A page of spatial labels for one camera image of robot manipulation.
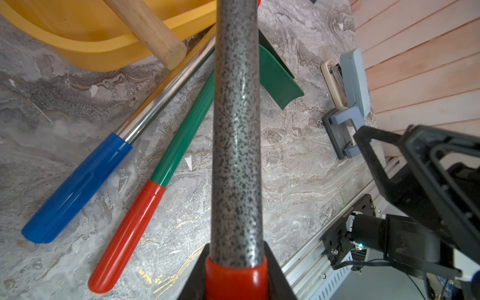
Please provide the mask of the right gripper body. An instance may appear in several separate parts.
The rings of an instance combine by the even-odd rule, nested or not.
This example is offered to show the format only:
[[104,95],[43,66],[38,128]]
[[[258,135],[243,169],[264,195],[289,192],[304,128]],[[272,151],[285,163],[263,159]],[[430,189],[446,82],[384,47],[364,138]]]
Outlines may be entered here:
[[480,156],[479,137],[431,126],[410,126],[397,147],[407,160],[449,232],[450,243],[480,261],[480,193],[472,184],[461,187],[441,166],[451,152]]

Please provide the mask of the green shaft red grip hoe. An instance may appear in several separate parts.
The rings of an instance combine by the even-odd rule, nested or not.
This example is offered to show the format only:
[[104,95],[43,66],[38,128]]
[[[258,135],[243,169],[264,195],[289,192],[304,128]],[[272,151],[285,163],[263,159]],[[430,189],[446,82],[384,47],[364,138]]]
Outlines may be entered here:
[[[259,33],[260,83],[280,109],[304,96],[295,77],[265,35]],[[176,168],[214,101],[215,75],[210,74],[150,179],[119,225],[87,283],[96,294],[111,291],[148,227]]]

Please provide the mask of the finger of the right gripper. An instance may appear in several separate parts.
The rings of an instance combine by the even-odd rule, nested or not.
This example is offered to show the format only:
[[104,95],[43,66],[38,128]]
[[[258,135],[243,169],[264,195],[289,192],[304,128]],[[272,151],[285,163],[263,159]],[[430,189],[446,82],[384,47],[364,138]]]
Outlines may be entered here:
[[356,144],[367,163],[380,194],[388,203],[422,225],[441,225],[442,219],[409,165],[404,165],[393,177],[388,177],[371,142],[373,140],[397,146],[400,134],[375,127],[362,126],[354,134]]

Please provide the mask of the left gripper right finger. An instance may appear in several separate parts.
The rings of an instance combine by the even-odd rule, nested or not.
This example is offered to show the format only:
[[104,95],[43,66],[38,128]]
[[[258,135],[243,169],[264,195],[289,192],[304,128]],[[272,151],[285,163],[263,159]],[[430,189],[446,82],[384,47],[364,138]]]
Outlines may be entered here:
[[297,300],[269,244],[264,242],[269,300]]

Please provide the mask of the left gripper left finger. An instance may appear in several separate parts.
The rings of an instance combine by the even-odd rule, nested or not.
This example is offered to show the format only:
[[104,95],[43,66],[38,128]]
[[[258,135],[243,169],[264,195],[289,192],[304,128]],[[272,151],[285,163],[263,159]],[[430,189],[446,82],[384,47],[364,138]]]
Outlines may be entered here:
[[194,265],[177,300],[205,300],[206,294],[206,260],[210,255],[210,244],[207,243]]

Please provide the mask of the wooden handle hoe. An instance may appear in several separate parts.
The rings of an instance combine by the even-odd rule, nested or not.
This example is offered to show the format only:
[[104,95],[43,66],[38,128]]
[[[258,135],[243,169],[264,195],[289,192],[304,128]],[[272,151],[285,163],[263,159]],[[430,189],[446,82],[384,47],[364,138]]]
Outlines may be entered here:
[[169,70],[186,57],[187,49],[144,1],[106,0],[105,3]]

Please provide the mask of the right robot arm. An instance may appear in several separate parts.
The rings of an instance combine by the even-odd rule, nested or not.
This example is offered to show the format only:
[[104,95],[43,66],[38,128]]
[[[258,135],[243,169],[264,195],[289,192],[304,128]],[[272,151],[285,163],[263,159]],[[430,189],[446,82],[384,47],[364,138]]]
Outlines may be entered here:
[[381,196],[401,214],[380,218],[349,208],[322,239],[331,267],[366,266],[345,260],[362,245],[382,252],[374,266],[459,281],[464,298],[477,300],[480,170],[463,162],[444,167],[441,160],[451,153],[478,158],[479,138],[418,125],[404,134],[364,126],[354,139]]

